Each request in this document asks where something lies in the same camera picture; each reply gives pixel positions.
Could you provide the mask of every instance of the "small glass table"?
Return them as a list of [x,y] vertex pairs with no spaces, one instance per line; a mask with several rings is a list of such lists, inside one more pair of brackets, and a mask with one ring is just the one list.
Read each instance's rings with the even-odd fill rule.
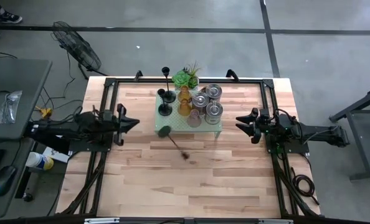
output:
[[[181,116],[178,114],[178,93],[179,91],[174,91],[176,93],[177,98],[174,102],[169,103],[171,107],[173,107],[173,112],[169,116],[161,116],[158,112],[159,106],[163,103],[161,97],[157,94],[156,91],[156,105],[154,109],[154,131],[157,133],[163,126],[170,126],[172,133],[214,133],[215,138],[217,139],[222,131],[222,123],[221,121],[217,124],[209,124],[204,119],[205,115],[201,116],[202,123],[197,128],[190,127],[186,120],[187,117]],[[190,91],[192,96],[198,93],[197,90]]]

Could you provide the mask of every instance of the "concrete floor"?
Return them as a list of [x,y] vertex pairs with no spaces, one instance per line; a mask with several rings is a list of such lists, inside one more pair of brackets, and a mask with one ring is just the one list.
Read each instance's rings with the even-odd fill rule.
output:
[[[185,27],[263,29],[259,0],[0,0],[8,10],[23,16],[22,25]],[[370,0],[266,0],[272,29],[370,30]],[[100,57],[101,71],[112,75],[160,75],[160,68],[180,69],[195,60],[201,76],[221,76],[235,70],[240,77],[273,77],[265,34],[202,34],[145,32],[81,32]],[[281,77],[290,78],[300,121],[329,125],[335,114],[370,90],[370,36],[273,35]],[[1,31],[0,52],[19,58],[53,61],[45,87],[60,96],[70,80],[66,53],[50,32]],[[82,99],[87,82],[72,59],[67,99],[55,106]],[[55,111],[64,118],[77,103]],[[327,217],[370,222],[370,180],[351,183],[348,177],[362,172],[354,139],[339,149],[309,143],[313,177]],[[30,203],[13,201],[6,218],[43,216],[50,210],[65,166],[46,174],[37,198]]]

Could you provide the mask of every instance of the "electric fan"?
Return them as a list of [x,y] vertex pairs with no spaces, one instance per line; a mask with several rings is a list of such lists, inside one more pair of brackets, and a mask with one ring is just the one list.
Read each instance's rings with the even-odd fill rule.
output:
[[86,80],[86,76],[82,66],[84,66],[89,72],[96,72],[104,76],[108,76],[102,72],[99,72],[99,68],[102,65],[99,57],[92,50],[90,44],[85,41],[80,34],[75,32],[67,23],[58,21],[54,22],[52,26],[54,28],[53,34],[59,42],[60,47],[67,50],[67,52],[78,61],[78,67],[83,73]]

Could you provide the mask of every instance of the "wooden tabletop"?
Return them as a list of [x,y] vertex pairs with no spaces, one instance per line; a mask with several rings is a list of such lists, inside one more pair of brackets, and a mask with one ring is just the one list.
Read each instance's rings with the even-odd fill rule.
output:
[[[273,80],[278,107],[297,116],[289,79]],[[105,77],[90,77],[83,111],[92,110],[93,105],[99,108],[104,82]],[[259,144],[251,144],[250,138],[235,127],[236,116],[249,114],[253,107],[262,108],[260,87],[221,85],[224,114],[219,138],[214,140],[214,133],[172,135],[190,154],[184,161],[169,139],[160,139],[154,133],[156,90],[165,86],[163,82],[120,84],[117,103],[127,108],[127,117],[141,122],[124,135],[124,146],[114,145],[108,154],[98,216],[280,217],[265,141],[262,138]],[[83,187],[89,157],[89,152],[81,152],[70,160],[57,212],[67,208]],[[289,161],[297,174],[312,177],[303,157],[289,154]],[[284,194],[290,211],[287,190]],[[311,198],[303,199],[320,212]]]

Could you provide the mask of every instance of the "tin can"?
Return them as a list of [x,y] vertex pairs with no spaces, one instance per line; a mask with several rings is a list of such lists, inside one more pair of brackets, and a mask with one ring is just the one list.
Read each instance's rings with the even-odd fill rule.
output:
[[210,98],[205,93],[196,93],[192,97],[192,109],[199,111],[199,115],[204,115],[206,106],[209,104]]
[[211,84],[207,87],[203,88],[203,91],[208,95],[210,101],[215,100],[220,102],[220,98],[222,95],[222,88],[217,84]]
[[224,109],[222,105],[216,101],[210,102],[206,106],[206,117],[205,120],[209,124],[218,124],[221,120],[221,115]]

